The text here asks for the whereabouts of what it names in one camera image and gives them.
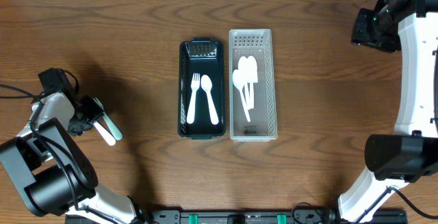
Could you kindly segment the white plastic spoon group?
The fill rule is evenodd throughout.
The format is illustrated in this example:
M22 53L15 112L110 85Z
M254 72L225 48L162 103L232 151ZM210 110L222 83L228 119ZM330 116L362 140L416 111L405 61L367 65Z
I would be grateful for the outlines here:
M218 119L216 107L214 105L214 101L213 101L213 98L211 95L212 82L211 82L208 75L203 75L201 77L201 88L205 91L205 93L207 95L210 121L213 125L217 125L219 123L219 119Z

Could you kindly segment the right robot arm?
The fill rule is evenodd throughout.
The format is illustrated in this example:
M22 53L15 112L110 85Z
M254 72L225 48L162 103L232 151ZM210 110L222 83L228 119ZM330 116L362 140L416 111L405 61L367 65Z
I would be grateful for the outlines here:
M394 134L372 134L365 168L325 223L400 223L379 208L393 194L437 172L437 0L376 0L359 10L351 42L402 54Z

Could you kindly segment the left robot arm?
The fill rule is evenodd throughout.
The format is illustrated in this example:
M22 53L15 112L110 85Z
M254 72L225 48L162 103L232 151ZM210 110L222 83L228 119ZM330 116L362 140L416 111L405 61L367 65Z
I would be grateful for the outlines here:
M99 183L91 162L73 140L96 129L113 146L122 132L97 98L78 97L72 73L50 68L38 75L43 92L30 98L32 114L15 138L1 145L1 164L27 209L64 216L66 223L152 223L129 196Z

